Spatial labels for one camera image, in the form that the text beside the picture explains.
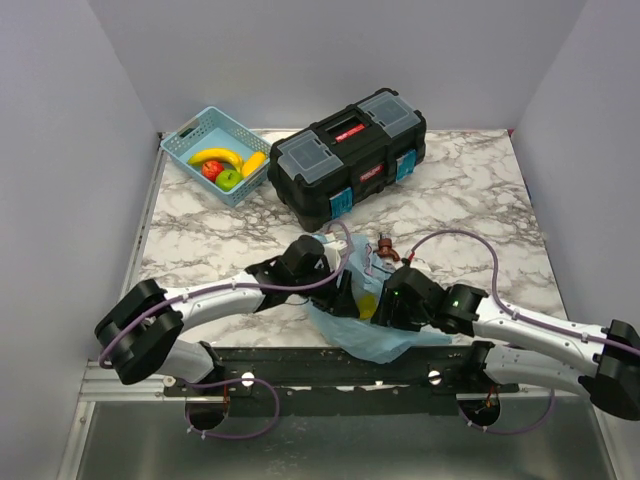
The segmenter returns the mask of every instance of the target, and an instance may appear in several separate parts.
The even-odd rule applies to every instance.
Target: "transparent compartment lid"
[[[391,92],[382,92],[359,103],[358,107],[392,138],[420,123],[413,108]]]
[[[292,180],[300,174],[307,183],[313,183],[343,165],[311,131],[284,142],[278,149],[282,152],[278,165]]]

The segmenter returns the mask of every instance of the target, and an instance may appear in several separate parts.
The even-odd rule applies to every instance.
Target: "white marble surface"
[[[292,131],[258,133],[274,142]],[[401,254],[435,230],[477,232],[498,252],[499,293],[504,299],[564,318],[507,132],[437,131],[427,133],[426,141],[425,161],[413,175],[342,217],[351,231],[372,240],[379,233],[390,234]],[[222,279],[282,253],[301,233],[269,182],[229,209],[167,160],[139,278],[155,277],[172,287]],[[445,286],[464,281],[489,289],[491,258],[472,239],[433,239],[421,247],[414,262],[426,262],[432,278]],[[304,308],[294,305],[220,319],[183,338],[221,346],[326,345]]]

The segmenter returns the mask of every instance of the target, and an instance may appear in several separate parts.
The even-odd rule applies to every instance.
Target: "green apple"
[[[242,181],[242,174],[236,170],[225,170],[216,177],[216,185],[220,190],[228,192]]]

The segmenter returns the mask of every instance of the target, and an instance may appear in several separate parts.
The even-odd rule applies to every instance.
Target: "red label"
[[[384,165],[380,164],[377,165],[375,167],[373,167],[371,170],[369,170],[366,173],[363,173],[362,175],[360,175],[360,183],[364,183],[367,180],[369,180],[370,178],[375,177],[376,175],[378,175],[379,173],[382,172],[382,170],[384,170]]]
[[[364,123],[360,123],[358,125],[356,125],[355,127],[347,130],[344,133],[341,133],[340,135],[338,135],[336,137],[336,142],[340,143],[342,140],[346,140],[347,138],[349,138],[351,135],[355,135],[356,133],[358,133],[360,130],[364,130]]]

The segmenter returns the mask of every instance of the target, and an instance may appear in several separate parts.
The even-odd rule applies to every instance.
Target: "gray wall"
[[[0,12],[0,477],[55,478],[157,137],[84,0]]]
[[[585,0],[89,0],[158,130],[305,126],[381,86],[431,128],[513,127]]]
[[[590,0],[514,143],[569,317],[640,330],[638,19],[637,0]]]

